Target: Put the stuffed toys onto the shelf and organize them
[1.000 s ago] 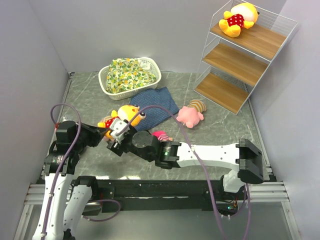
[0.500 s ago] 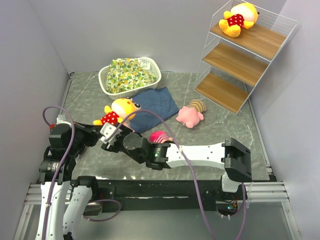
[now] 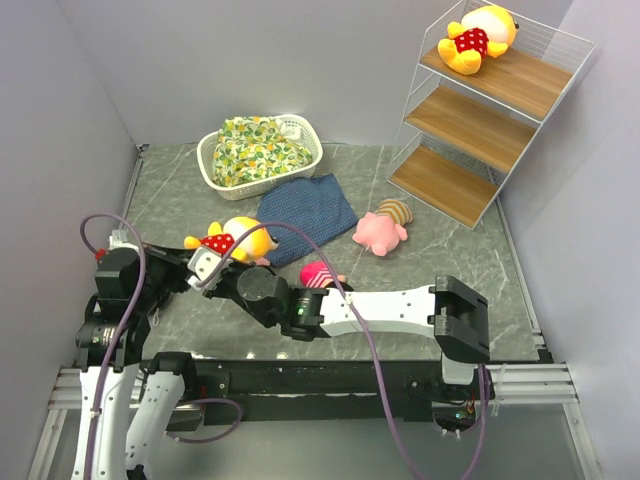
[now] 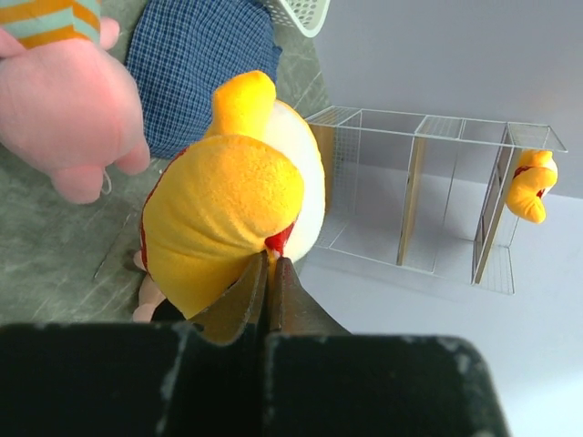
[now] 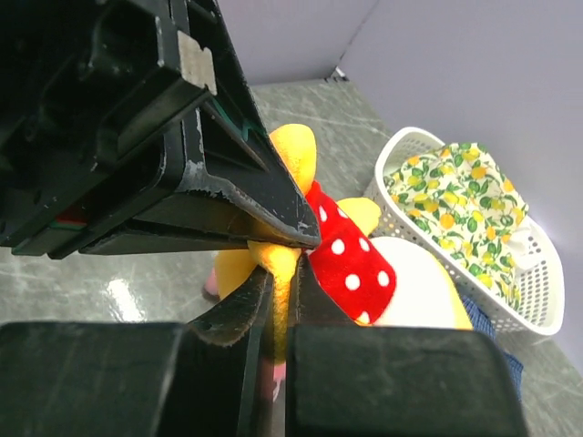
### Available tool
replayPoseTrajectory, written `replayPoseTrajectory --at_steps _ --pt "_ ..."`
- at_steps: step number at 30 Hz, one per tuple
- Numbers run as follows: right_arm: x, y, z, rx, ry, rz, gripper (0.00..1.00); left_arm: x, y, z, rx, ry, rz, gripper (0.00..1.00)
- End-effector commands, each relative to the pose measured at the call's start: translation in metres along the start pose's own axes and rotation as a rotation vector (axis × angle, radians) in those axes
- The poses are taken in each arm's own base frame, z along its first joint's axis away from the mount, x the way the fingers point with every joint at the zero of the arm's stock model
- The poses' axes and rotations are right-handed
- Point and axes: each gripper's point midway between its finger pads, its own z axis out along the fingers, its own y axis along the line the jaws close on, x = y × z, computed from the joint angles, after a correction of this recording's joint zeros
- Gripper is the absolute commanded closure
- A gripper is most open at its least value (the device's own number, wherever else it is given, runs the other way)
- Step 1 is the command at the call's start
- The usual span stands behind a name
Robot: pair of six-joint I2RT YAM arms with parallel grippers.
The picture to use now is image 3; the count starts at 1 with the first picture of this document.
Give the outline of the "pink pig plush striped shirt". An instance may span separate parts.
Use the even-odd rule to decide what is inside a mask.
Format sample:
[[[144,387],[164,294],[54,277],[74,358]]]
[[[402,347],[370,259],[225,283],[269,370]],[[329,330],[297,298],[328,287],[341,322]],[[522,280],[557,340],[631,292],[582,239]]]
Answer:
[[[412,220],[412,211],[404,202],[386,199],[357,222],[352,240],[374,255],[384,257],[408,239],[405,225]]]

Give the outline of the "yellow bear plush polka dot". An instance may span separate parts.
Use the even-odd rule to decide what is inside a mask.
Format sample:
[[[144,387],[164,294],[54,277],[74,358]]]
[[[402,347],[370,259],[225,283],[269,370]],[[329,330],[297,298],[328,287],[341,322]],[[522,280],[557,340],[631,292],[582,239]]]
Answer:
[[[476,74],[484,61],[505,54],[515,41],[519,24],[509,11],[497,5],[483,6],[450,22],[447,37],[437,45],[440,59],[465,76]]]

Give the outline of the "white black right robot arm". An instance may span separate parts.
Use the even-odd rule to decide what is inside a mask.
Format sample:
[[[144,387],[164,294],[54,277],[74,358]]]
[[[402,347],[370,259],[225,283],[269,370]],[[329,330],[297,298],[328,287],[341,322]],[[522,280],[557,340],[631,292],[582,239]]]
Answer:
[[[452,399],[471,389],[474,369],[490,360],[488,300],[449,275],[413,289],[357,292],[294,287],[267,267],[232,262],[201,290],[297,341],[365,332],[432,338],[441,350],[438,387]]]

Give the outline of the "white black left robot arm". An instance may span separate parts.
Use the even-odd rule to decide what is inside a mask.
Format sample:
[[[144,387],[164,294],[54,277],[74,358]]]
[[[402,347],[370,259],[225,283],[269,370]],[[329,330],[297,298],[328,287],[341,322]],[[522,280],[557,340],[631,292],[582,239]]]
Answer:
[[[173,411],[198,395],[199,378],[191,354],[159,353],[147,366],[136,413],[129,412],[149,318],[217,261],[203,249],[136,246],[123,231],[114,231],[95,258],[97,292],[76,336],[81,422],[72,476],[150,479]]]

